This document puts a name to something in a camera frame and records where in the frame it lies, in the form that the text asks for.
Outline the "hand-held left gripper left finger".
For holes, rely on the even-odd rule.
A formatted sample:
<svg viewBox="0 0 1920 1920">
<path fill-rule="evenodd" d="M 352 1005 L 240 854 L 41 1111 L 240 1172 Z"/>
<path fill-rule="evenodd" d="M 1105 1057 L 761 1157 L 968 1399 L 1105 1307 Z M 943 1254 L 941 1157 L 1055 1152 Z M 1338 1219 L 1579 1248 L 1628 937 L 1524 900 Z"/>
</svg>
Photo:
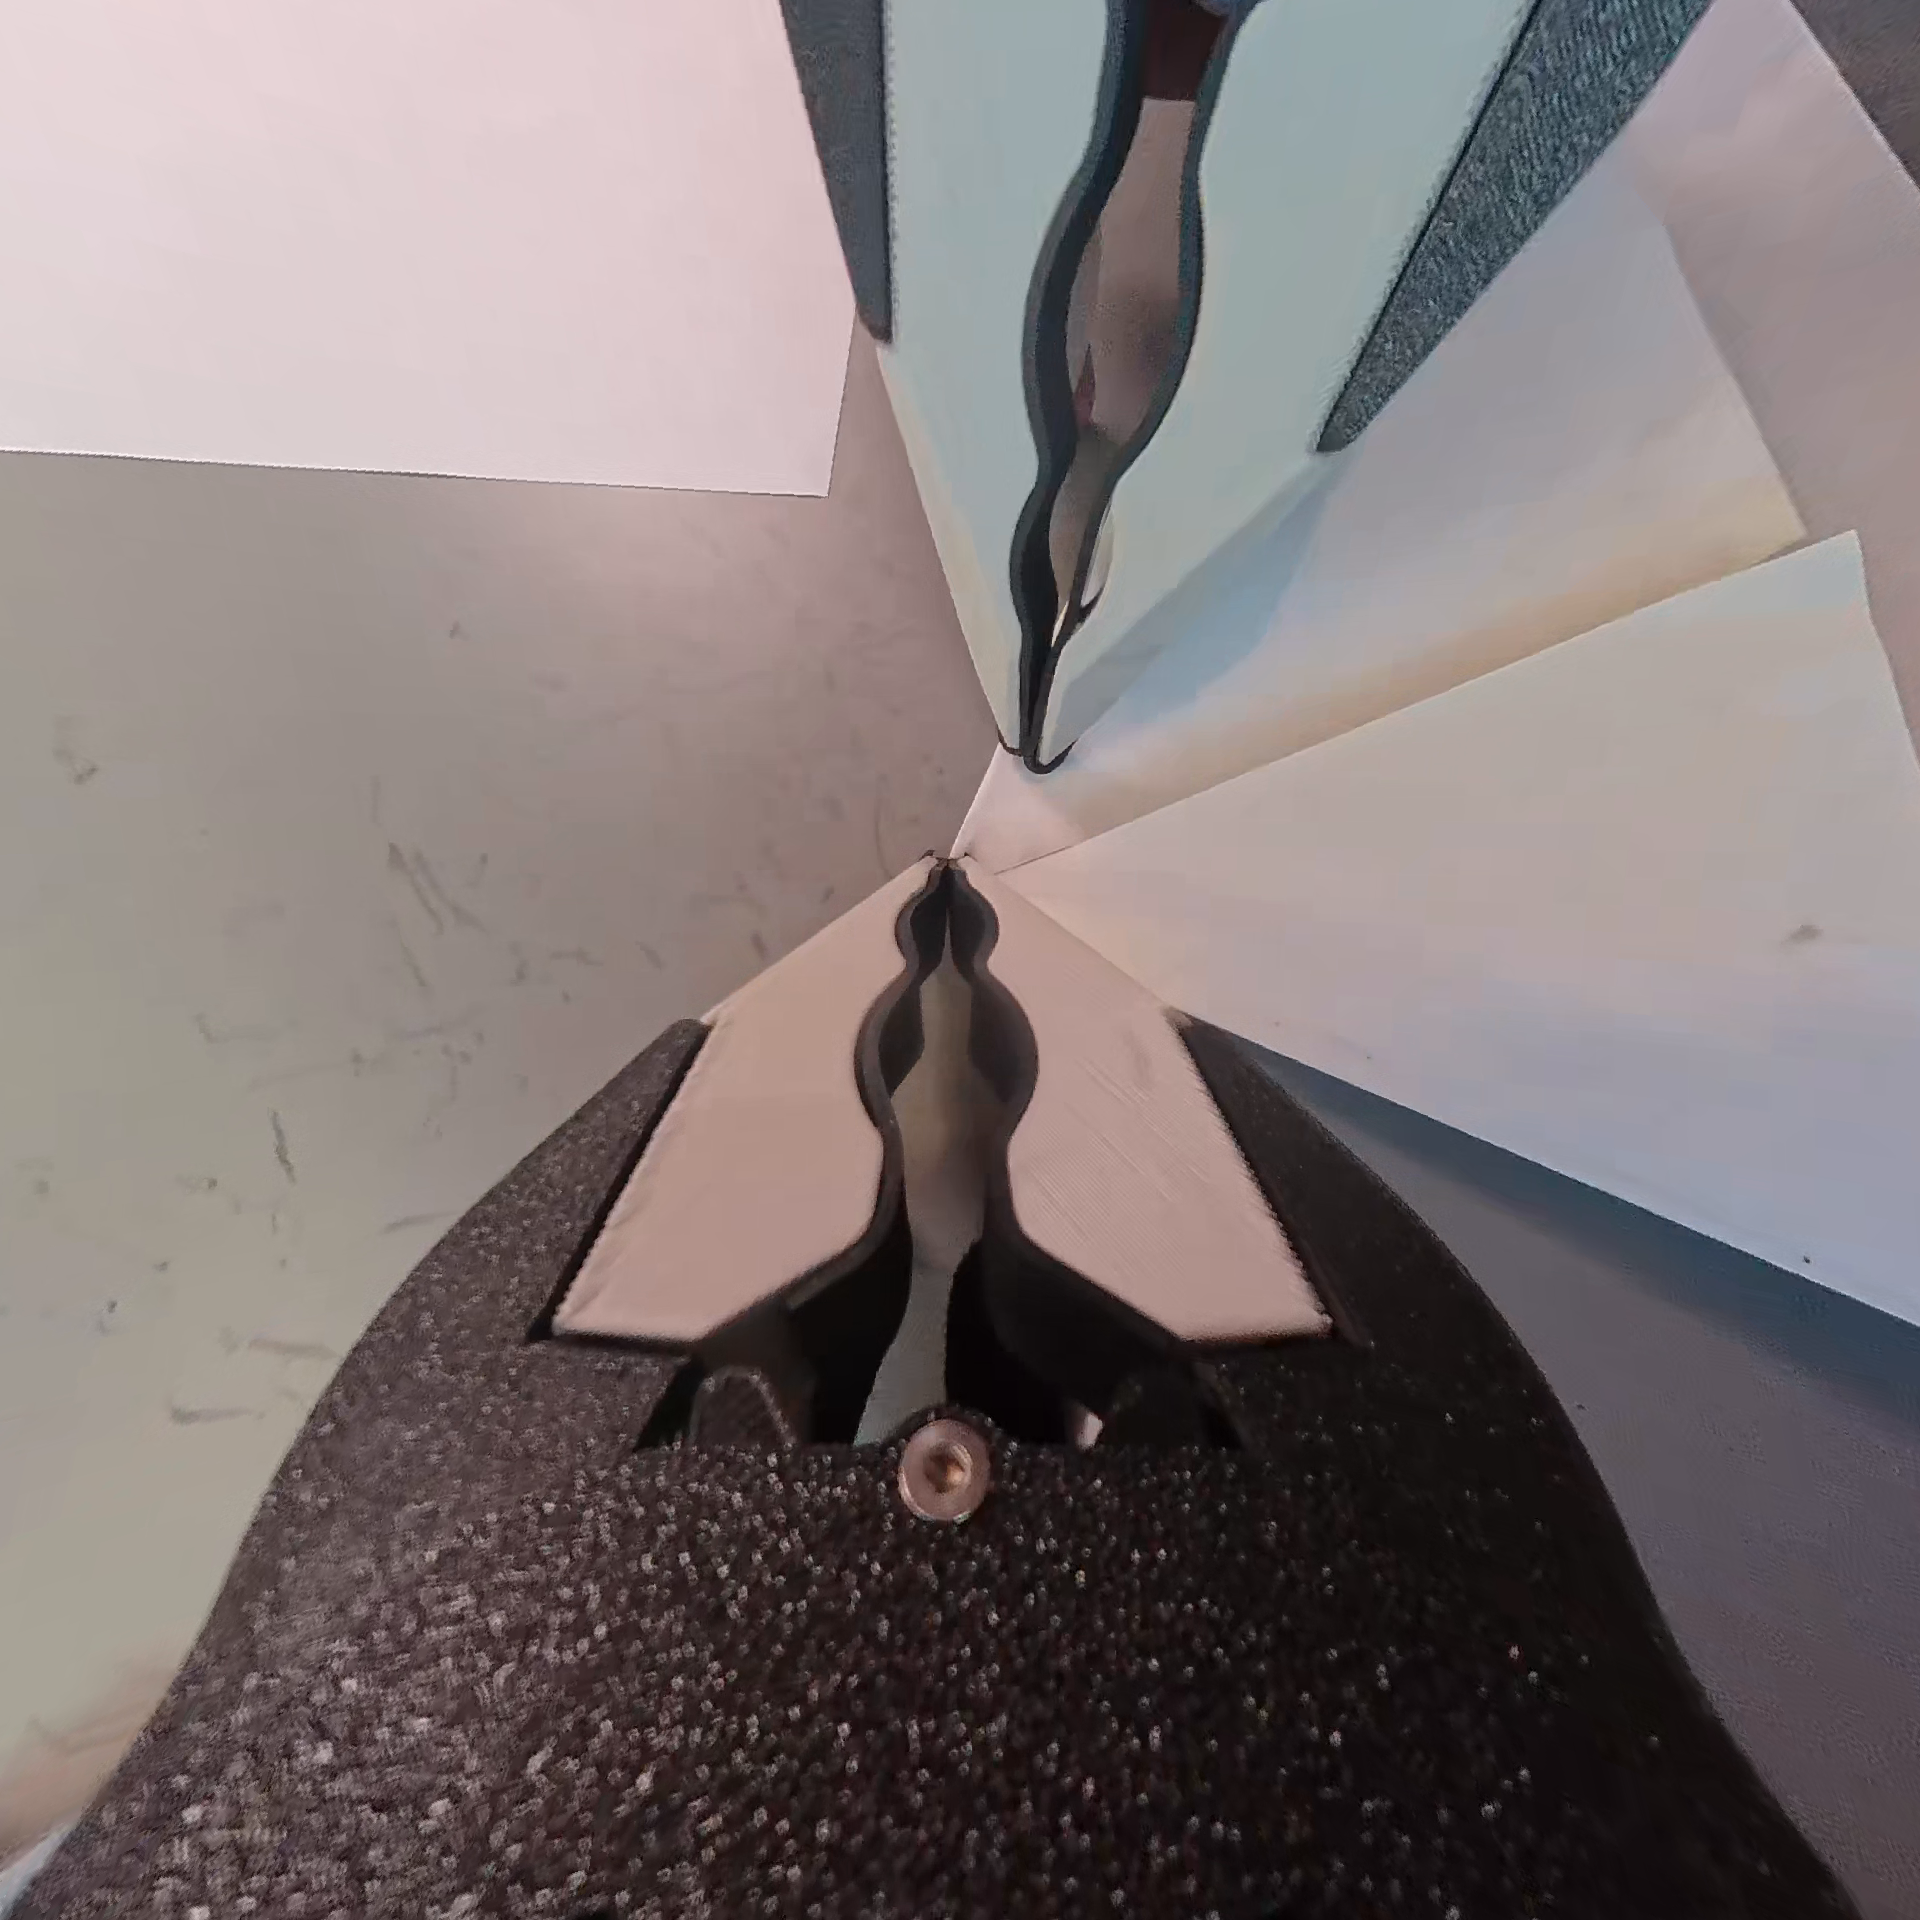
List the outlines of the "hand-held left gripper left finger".
<svg viewBox="0 0 1920 1920">
<path fill-rule="evenodd" d="M 552 1335 L 750 1376 L 785 1436 L 852 1436 L 911 1298 L 897 1091 L 947 948 L 923 854 L 718 1002 L 552 1298 Z"/>
</svg>

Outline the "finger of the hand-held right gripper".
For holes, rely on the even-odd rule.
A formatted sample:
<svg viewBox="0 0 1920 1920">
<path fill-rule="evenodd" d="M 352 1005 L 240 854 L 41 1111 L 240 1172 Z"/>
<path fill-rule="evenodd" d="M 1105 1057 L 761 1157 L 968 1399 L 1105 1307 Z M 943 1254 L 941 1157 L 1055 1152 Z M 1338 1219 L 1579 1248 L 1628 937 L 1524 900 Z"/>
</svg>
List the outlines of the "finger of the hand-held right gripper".
<svg viewBox="0 0 1920 1920">
<path fill-rule="evenodd" d="M 1182 161 L 1172 362 L 1092 510 L 1021 759 L 1055 766 L 1332 456 L 1327 418 L 1532 4 L 1224 4 Z"/>
<path fill-rule="evenodd" d="M 886 4 L 883 377 L 1004 750 L 1032 748 L 1078 449 L 1069 286 L 1115 178 L 1121 4 Z"/>
</svg>

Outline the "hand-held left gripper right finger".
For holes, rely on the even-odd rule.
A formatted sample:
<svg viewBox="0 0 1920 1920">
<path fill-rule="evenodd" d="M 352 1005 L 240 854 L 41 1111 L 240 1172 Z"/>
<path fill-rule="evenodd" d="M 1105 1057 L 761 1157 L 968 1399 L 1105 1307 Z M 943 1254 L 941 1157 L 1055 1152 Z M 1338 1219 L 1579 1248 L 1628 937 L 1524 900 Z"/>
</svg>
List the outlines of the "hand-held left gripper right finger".
<svg viewBox="0 0 1920 1920">
<path fill-rule="evenodd" d="M 969 859 L 943 879 L 980 1148 L 947 1398 L 1021 1443 L 1254 1443 L 1218 1359 L 1332 1312 L 1182 1016 Z"/>
</svg>

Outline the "white paper sheet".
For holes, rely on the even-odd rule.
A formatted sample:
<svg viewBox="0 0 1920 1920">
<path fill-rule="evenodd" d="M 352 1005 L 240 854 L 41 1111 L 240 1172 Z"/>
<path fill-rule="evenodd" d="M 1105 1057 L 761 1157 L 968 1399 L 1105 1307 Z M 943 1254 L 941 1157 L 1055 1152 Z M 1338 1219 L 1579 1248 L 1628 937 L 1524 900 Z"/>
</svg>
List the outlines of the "white paper sheet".
<svg viewBox="0 0 1920 1920">
<path fill-rule="evenodd" d="M 3 448 L 824 495 L 777 4 L 3 4 Z"/>
<path fill-rule="evenodd" d="M 1918 4 L 1711 4 L 1332 486 L 958 854 L 1918 1403 Z"/>
</svg>

